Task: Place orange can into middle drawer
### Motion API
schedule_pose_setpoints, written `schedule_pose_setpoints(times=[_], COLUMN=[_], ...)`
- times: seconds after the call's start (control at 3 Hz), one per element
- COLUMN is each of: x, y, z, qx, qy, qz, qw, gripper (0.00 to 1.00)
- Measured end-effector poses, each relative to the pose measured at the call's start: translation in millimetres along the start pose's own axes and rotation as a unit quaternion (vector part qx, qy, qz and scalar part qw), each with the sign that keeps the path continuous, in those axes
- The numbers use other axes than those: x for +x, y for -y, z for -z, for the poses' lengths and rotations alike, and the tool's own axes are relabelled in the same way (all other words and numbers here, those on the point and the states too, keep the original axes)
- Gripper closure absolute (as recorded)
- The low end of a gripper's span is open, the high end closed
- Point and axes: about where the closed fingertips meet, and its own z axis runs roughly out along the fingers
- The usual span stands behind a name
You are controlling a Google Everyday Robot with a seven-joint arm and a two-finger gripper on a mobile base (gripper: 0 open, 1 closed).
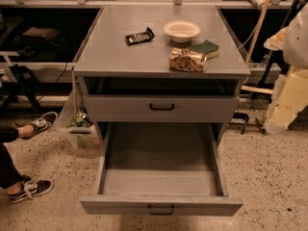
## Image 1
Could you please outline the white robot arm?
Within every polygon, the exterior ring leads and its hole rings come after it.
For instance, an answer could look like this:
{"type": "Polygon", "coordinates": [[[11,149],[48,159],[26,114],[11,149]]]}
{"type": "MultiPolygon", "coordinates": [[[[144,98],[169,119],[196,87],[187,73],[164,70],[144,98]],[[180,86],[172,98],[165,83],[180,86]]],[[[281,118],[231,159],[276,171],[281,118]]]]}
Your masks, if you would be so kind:
{"type": "Polygon", "coordinates": [[[288,73],[280,74],[275,82],[263,124],[268,133],[277,134],[308,106],[308,4],[264,46],[281,50],[284,62],[290,65],[288,73]]]}

